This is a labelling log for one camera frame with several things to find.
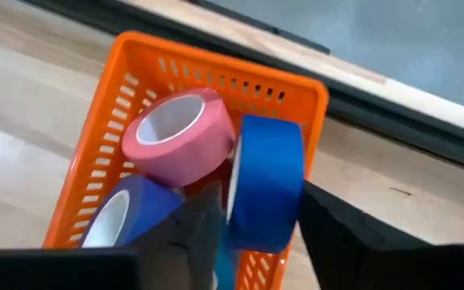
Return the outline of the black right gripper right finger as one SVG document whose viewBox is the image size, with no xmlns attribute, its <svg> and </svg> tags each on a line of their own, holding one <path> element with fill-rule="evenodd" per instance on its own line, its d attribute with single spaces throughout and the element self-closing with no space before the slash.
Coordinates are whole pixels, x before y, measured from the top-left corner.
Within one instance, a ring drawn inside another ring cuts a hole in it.
<svg viewBox="0 0 464 290">
<path fill-rule="evenodd" d="M 433 245 L 309 181 L 299 224 L 323 289 L 464 290 L 464 244 Z"/>
</svg>

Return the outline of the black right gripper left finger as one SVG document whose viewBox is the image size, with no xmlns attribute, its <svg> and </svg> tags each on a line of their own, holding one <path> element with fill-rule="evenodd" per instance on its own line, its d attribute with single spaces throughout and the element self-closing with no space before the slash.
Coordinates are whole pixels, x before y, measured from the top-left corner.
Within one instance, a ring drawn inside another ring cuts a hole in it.
<svg viewBox="0 0 464 290">
<path fill-rule="evenodd" d="M 208 184 L 127 246 L 0 250 L 0 289 L 210 289 L 221 193 Z"/>
</svg>

